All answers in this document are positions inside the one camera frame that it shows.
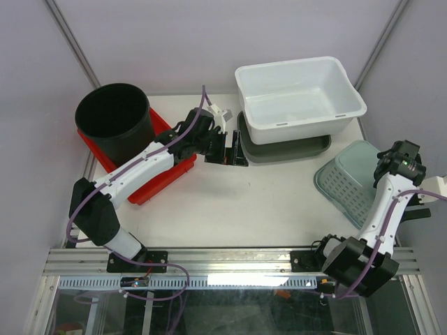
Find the light teal perforated basket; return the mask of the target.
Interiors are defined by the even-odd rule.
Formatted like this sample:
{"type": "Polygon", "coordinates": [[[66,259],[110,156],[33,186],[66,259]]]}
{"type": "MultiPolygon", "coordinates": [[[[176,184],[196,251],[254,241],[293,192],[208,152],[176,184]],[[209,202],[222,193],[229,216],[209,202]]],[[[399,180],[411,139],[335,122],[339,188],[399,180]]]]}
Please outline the light teal perforated basket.
{"type": "Polygon", "coordinates": [[[314,175],[316,189],[359,230],[376,195],[373,184],[378,153],[369,142],[357,140],[314,175]]]}

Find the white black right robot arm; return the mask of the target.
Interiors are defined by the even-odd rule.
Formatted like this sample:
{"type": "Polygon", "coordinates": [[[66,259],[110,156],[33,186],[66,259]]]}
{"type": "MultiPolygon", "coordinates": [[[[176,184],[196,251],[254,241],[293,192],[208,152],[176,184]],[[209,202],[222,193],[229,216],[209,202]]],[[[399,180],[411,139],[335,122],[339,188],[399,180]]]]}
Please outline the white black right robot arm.
{"type": "Polygon", "coordinates": [[[377,153],[372,175],[376,193],[362,228],[350,237],[328,234],[312,253],[314,266],[335,281],[331,297],[369,297],[396,275],[395,235],[426,177],[419,150],[417,144],[398,140],[377,153]]]}

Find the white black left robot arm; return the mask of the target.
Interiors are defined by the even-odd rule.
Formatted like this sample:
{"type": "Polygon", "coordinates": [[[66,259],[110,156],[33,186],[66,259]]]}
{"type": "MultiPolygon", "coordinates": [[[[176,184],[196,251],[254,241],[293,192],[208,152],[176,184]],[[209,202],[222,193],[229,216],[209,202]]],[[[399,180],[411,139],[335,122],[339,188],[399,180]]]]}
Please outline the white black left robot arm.
{"type": "Polygon", "coordinates": [[[239,131],[233,132],[232,145],[226,146],[226,123],[231,118],[230,110],[216,105],[206,110],[196,107],[123,166],[95,181],[79,179],[73,187],[68,226],[76,225],[87,241],[120,255],[131,271],[141,270],[146,248],[121,226],[116,210],[146,183],[196,154],[207,163],[246,167],[239,131]]]}

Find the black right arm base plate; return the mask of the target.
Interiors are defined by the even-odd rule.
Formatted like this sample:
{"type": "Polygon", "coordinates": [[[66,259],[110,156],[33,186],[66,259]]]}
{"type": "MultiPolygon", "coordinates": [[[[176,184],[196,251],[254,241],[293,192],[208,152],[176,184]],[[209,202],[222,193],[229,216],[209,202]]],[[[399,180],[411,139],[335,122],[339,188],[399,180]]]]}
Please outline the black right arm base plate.
{"type": "Polygon", "coordinates": [[[317,251],[291,251],[290,262],[293,273],[320,272],[326,257],[317,251]]]}

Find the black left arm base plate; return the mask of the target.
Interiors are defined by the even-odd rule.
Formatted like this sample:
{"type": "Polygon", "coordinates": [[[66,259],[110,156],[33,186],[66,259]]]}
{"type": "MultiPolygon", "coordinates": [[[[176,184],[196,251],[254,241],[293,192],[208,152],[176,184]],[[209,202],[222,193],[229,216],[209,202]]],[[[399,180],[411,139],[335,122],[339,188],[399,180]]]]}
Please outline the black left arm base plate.
{"type": "Polygon", "coordinates": [[[115,253],[111,253],[108,257],[106,271],[112,274],[166,273],[168,252],[158,250],[141,251],[133,261],[137,262],[137,264],[124,260],[115,253]]]}

